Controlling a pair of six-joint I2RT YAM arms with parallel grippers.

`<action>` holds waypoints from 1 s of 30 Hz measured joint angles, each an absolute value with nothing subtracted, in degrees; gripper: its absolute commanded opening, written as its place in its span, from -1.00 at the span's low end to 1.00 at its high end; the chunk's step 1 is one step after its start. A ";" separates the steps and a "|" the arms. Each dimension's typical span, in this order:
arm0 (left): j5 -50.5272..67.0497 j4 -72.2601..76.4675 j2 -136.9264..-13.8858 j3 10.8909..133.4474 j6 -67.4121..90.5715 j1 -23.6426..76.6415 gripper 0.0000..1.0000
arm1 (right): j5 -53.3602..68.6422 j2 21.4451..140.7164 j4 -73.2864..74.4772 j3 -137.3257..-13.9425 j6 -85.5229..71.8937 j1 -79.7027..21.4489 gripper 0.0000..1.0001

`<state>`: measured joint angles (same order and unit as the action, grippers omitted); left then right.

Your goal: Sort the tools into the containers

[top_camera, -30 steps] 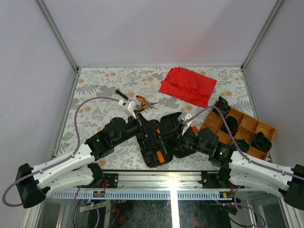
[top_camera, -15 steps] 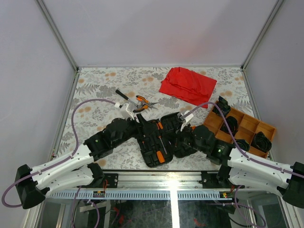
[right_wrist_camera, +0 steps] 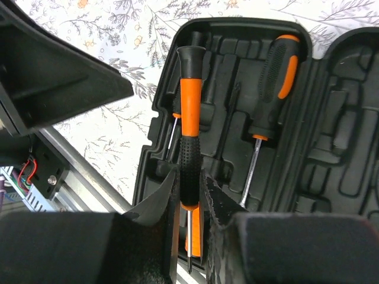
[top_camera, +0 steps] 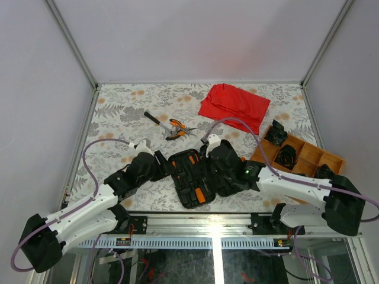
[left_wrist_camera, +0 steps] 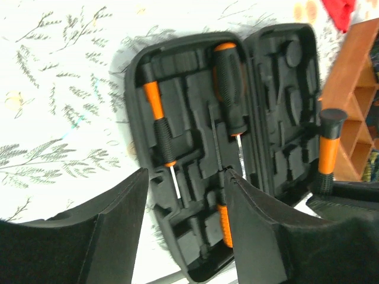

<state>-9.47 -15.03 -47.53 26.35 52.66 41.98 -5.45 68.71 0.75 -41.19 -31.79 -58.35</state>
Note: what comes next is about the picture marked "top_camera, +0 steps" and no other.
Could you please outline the small orange black screwdriver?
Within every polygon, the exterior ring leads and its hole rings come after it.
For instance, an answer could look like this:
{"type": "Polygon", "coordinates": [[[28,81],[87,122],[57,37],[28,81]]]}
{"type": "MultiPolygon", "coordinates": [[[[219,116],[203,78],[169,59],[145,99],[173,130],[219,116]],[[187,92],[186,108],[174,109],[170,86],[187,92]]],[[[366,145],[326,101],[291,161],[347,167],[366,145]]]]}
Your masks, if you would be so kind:
{"type": "Polygon", "coordinates": [[[180,176],[178,173],[177,165],[175,161],[172,161],[172,165],[174,166],[174,173],[173,173],[173,180],[176,188],[181,187],[181,181],[180,181],[180,176]]]}

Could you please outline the black plastic tool case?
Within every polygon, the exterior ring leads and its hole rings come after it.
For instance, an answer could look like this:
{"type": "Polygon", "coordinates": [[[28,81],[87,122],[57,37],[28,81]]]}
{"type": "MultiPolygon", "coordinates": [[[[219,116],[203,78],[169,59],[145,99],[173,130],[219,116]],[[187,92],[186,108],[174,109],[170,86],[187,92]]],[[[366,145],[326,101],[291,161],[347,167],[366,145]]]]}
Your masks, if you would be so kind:
{"type": "MultiPolygon", "coordinates": [[[[229,142],[227,140],[220,140],[220,144],[221,143],[229,143],[229,142]]],[[[175,190],[178,195],[180,203],[185,209],[194,209],[196,207],[209,204],[210,202],[213,202],[215,200],[217,195],[221,197],[228,197],[228,196],[238,193],[238,192],[216,192],[214,187],[211,185],[211,172],[210,172],[208,162],[207,162],[207,158],[211,150],[208,151],[207,147],[208,147],[208,144],[205,144],[200,148],[200,150],[196,150],[196,149],[184,150],[177,154],[172,155],[168,159],[170,163],[172,163],[172,161],[176,162],[178,173],[180,176],[181,187],[180,188],[175,187],[175,190]],[[199,162],[195,165],[191,164],[188,157],[188,154],[191,151],[195,151],[199,158],[199,162]],[[204,204],[200,204],[198,202],[196,194],[195,194],[195,189],[201,178],[205,178],[207,180],[208,186],[210,187],[211,192],[212,192],[211,201],[204,204]]],[[[174,173],[174,166],[172,165],[172,174],[171,174],[172,180],[173,180],[173,173],[174,173]]]]}

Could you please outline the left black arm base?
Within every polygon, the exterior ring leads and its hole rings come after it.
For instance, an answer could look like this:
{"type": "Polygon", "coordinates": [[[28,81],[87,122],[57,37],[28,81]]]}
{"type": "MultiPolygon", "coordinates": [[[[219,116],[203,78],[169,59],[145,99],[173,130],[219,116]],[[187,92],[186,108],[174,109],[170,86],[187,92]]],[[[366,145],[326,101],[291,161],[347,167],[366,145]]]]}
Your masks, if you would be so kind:
{"type": "Polygon", "coordinates": [[[130,215],[120,204],[110,208],[110,211],[115,215],[115,219],[117,220],[112,233],[128,235],[145,235],[147,233],[147,216],[130,215]]]}

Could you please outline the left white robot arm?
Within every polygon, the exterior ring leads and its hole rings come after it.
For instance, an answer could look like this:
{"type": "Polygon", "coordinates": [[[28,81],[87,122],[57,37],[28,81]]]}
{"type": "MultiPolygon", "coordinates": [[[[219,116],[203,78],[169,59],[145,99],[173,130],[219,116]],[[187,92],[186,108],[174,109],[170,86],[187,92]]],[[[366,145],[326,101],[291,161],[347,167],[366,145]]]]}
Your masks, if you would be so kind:
{"type": "Polygon", "coordinates": [[[31,268],[37,273],[45,272],[89,238],[129,230],[130,214],[121,201],[134,195],[146,182],[161,180],[173,172],[173,164],[161,152],[141,152],[125,168],[107,177],[96,193],[47,217],[30,217],[19,244],[31,268]]]}

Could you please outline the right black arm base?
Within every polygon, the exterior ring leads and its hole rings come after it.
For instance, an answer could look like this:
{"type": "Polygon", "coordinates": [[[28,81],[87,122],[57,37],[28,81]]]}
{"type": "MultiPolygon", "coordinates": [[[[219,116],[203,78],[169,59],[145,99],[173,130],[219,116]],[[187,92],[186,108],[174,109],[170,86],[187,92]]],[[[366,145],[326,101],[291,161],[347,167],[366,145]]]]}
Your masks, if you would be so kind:
{"type": "Polygon", "coordinates": [[[298,211],[305,208],[306,204],[276,204],[272,213],[251,213],[248,228],[254,235],[293,235],[301,224],[293,221],[290,214],[297,216],[298,211]]]}

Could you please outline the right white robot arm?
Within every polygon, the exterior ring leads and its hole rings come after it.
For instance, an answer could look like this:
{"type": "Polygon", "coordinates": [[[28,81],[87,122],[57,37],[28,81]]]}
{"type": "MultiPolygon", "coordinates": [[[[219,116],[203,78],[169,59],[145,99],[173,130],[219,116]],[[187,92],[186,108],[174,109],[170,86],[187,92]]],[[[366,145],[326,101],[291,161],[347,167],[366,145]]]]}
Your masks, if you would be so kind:
{"type": "Polygon", "coordinates": [[[242,160],[225,140],[207,146],[205,156],[227,189],[280,193],[303,201],[300,205],[277,205],[270,218],[274,232],[281,234],[299,226],[327,225],[339,234],[358,234],[365,201],[347,177],[314,179],[242,160]]]}

